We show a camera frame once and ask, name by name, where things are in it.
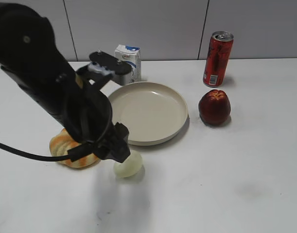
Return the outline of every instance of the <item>metal screw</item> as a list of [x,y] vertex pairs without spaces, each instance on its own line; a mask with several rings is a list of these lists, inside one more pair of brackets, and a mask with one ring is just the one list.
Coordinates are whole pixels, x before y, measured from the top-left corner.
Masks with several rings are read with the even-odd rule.
[[23,36],[23,41],[24,41],[24,43],[29,44],[31,42],[31,38],[29,36],[25,35],[25,36]]
[[57,83],[61,83],[61,82],[63,82],[65,79],[67,78],[67,75],[66,74],[60,74],[57,78],[56,78],[56,82]]

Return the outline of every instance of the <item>black cable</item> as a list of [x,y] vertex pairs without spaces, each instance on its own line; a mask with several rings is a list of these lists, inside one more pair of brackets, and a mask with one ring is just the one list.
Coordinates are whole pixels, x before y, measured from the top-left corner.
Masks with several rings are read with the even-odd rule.
[[28,159],[34,159],[34,160],[39,160],[39,161],[46,161],[46,162],[58,162],[58,161],[63,161],[70,159],[69,155],[64,155],[64,156],[57,156],[57,157],[49,157],[49,156],[41,156],[41,155],[35,155],[35,154],[30,154],[21,150],[17,150],[15,148],[12,148],[10,146],[7,146],[5,144],[0,143],[0,149],[5,150],[7,152],[10,152],[12,154],[16,154]]

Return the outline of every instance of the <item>can lid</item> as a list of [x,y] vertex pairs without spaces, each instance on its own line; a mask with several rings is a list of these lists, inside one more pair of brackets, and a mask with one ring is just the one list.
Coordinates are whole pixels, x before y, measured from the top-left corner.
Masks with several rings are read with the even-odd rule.
[[212,37],[216,40],[228,42],[234,39],[234,35],[229,32],[218,31],[212,34]]

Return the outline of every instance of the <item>plate rim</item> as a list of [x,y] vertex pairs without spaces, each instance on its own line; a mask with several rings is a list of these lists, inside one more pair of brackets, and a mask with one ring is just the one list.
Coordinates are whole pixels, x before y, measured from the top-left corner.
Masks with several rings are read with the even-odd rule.
[[175,137],[175,136],[181,131],[181,129],[182,129],[183,126],[185,125],[186,120],[187,120],[187,118],[188,118],[188,105],[187,105],[185,99],[183,98],[183,96],[182,96],[179,92],[177,92],[177,91],[174,90],[173,88],[171,88],[171,87],[169,87],[169,86],[167,86],[167,85],[161,84],[161,83],[143,81],[143,82],[129,83],[129,84],[127,84],[127,85],[124,85],[124,86],[119,87],[117,90],[113,91],[113,92],[108,96],[108,99],[109,99],[109,101],[112,103],[112,101],[113,101],[114,99],[116,99],[116,98],[119,96],[119,95],[118,95],[117,97],[114,98],[114,97],[113,97],[114,94],[117,95],[117,93],[118,93],[119,91],[122,91],[122,89],[126,88],[127,86],[131,86],[131,85],[141,85],[141,84],[143,84],[143,85],[145,85],[145,84],[159,85],[159,86],[163,86],[163,87],[168,88],[168,89],[170,89],[171,91],[173,91],[173,92],[174,92],[174,93],[175,93],[175,94],[182,100],[182,102],[183,102],[183,104],[184,104],[184,108],[185,108],[185,110],[184,110],[184,121],[182,121],[182,124],[180,125],[180,127],[179,127],[179,129],[178,129],[177,131],[175,131],[173,134],[171,134],[171,135],[169,135],[169,136],[167,136],[167,137],[165,137],[165,138],[157,139],[157,140],[153,140],[153,141],[139,141],[139,140],[136,140],[136,141],[135,141],[135,140],[130,140],[130,139],[128,139],[128,143],[131,144],[131,145],[135,145],[135,146],[152,146],[152,145],[157,145],[157,144],[164,143],[164,142],[166,142],[166,141],[172,139],[173,137]]

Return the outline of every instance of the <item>tile grout line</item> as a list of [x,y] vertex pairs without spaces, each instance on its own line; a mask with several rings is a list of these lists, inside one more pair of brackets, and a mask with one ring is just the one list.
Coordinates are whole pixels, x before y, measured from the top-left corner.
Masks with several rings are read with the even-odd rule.
[[197,60],[199,60],[199,56],[200,56],[200,50],[201,50],[201,45],[202,45],[203,33],[204,33],[204,31],[205,31],[205,26],[206,26],[206,21],[207,21],[207,15],[208,15],[209,3],[210,3],[210,0],[208,0],[207,9],[206,9],[206,16],[205,16],[205,21],[203,22],[203,28],[202,28],[202,33],[201,33],[201,39],[200,39],[200,45],[199,45],[199,51],[198,51],[198,58],[197,58]]
[[63,4],[64,4],[64,9],[65,9],[65,13],[66,13],[67,22],[69,24],[70,36],[71,36],[72,45],[73,45],[74,51],[75,51],[76,61],[78,61],[77,51],[76,51],[76,47],[75,47],[74,37],[72,36],[72,32],[71,32],[71,28],[70,28],[69,14],[67,13],[65,0],[63,0]]

